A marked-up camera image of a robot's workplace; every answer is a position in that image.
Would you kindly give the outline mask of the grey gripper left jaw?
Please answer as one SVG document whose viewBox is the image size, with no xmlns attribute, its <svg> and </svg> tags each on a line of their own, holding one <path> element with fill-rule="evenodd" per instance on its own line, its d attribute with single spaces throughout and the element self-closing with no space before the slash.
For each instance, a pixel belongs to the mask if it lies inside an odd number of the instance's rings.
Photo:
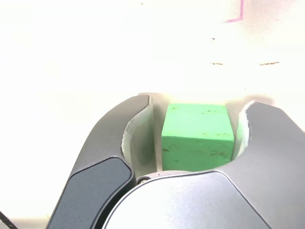
<svg viewBox="0 0 305 229">
<path fill-rule="evenodd" d="M 137 179 L 156 170 L 153 102 L 148 95 L 137 95 L 93 127 L 47 228 L 100 229 Z"/>
</svg>

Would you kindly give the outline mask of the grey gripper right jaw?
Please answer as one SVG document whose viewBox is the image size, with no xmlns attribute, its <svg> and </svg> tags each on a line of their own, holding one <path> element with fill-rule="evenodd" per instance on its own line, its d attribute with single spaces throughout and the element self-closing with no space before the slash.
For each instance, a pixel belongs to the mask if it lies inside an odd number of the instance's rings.
<svg viewBox="0 0 305 229">
<path fill-rule="evenodd" d="M 249 103 L 249 140 L 232 162 L 156 177 L 125 194 L 105 229 L 302 229 L 305 134 L 280 108 Z"/>
</svg>

